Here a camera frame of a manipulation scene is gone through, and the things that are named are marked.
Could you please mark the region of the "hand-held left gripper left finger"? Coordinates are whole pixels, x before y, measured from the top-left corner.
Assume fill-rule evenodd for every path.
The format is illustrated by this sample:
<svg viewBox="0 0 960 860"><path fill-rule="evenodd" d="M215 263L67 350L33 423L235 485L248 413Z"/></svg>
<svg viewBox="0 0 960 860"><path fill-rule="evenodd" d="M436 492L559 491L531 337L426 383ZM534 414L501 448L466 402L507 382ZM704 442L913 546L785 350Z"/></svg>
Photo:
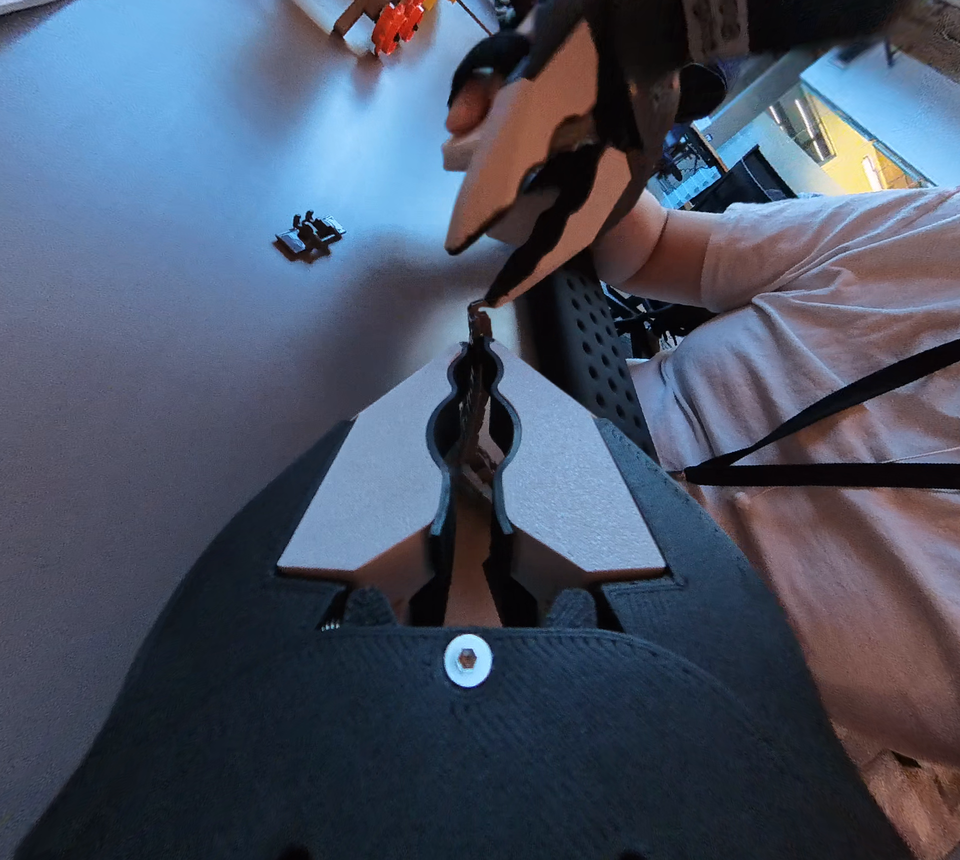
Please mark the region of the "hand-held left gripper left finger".
<svg viewBox="0 0 960 860"><path fill-rule="evenodd" d="M430 418L451 394L449 347L361 411L277 562L278 572L379 590L433 577L428 535L442 473Z"/></svg>

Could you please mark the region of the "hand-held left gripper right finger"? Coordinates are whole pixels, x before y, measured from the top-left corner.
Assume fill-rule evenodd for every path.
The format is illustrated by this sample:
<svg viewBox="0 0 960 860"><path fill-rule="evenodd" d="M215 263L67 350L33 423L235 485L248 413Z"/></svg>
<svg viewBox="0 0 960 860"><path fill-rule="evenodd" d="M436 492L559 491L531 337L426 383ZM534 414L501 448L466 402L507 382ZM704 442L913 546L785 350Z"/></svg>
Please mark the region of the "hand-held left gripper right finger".
<svg viewBox="0 0 960 860"><path fill-rule="evenodd" d="M666 559L588 409L492 339L480 341L492 448L484 572L496 600L666 575Z"/></svg>

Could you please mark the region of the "person's right forearm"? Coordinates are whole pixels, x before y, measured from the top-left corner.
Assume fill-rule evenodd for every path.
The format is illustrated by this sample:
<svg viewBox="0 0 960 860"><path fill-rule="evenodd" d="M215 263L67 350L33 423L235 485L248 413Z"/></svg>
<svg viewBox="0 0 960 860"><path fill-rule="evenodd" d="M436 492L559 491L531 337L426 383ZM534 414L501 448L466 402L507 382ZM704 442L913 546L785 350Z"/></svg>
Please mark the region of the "person's right forearm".
<svg viewBox="0 0 960 860"><path fill-rule="evenodd" d="M592 245L600 280L664 302L699 304L707 248L720 216L671 209L644 192L619 224Z"/></svg>

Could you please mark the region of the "small black track link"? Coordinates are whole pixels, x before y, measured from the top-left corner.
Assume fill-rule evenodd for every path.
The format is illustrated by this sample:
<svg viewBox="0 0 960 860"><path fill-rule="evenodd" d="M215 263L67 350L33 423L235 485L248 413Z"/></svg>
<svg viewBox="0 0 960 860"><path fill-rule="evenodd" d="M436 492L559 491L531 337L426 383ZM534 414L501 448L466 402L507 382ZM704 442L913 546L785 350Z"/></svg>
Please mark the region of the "small black track link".
<svg viewBox="0 0 960 860"><path fill-rule="evenodd" d="M341 242L346 230L331 215L319 215L312 209L296 214L286 230L275 234L275 246L293 261L313 263L330 256L333 245Z"/></svg>

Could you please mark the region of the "person's right hand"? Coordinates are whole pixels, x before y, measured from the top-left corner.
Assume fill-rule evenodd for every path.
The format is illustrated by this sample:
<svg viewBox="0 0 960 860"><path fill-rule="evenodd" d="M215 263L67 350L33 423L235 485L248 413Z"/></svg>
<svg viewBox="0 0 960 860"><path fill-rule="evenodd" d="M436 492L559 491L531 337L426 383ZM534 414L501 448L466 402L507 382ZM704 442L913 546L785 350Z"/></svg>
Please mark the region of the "person's right hand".
<svg viewBox="0 0 960 860"><path fill-rule="evenodd" d="M470 75L451 94L445 127L452 136L467 134L483 122L503 84L491 69L480 69Z"/></svg>

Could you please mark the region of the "grey desk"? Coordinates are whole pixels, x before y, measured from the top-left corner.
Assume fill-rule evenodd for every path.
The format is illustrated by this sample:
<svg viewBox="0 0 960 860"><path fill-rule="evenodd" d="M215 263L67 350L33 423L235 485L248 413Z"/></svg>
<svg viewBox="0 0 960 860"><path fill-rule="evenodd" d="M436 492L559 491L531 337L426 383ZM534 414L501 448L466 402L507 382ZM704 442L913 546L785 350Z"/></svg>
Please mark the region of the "grey desk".
<svg viewBox="0 0 960 860"><path fill-rule="evenodd" d="M466 335L444 249L446 1L394 55L349 0L72 0L2 18L2 858L219 531ZM312 209L330 256L274 245Z"/></svg>

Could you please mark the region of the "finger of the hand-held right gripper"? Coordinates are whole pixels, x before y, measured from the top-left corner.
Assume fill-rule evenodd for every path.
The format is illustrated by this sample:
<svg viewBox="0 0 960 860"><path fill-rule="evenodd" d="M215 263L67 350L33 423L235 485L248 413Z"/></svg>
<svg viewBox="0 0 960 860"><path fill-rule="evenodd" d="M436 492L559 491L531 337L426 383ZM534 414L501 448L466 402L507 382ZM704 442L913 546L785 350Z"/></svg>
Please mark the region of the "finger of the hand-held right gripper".
<svg viewBox="0 0 960 860"><path fill-rule="evenodd" d="M506 215L531 170L542 167L558 128L592 113L598 52L578 23L533 78L502 86L479 127L453 207L445 248L460 254Z"/></svg>
<svg viewBox="0 0 960 860"><path fill-rule="evenodd" d="M486 291L495 309L526 294L622 218L639 194L628 158L584 144L548 158L494 223L516 245Z"/></svg>

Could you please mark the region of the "black perforated panel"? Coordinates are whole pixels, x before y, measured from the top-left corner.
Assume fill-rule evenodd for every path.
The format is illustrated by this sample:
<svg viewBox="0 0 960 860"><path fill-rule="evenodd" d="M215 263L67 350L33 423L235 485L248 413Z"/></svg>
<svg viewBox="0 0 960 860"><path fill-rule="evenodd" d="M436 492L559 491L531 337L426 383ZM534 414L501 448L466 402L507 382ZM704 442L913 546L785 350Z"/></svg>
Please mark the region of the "black perforated panel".
<svg viewBox="0 0 960 860"><path fill-rule="evenodd" d="M659 456L639 404L614 315L589 252L577 254L519 302L534 365L649 458Z"/></svg>

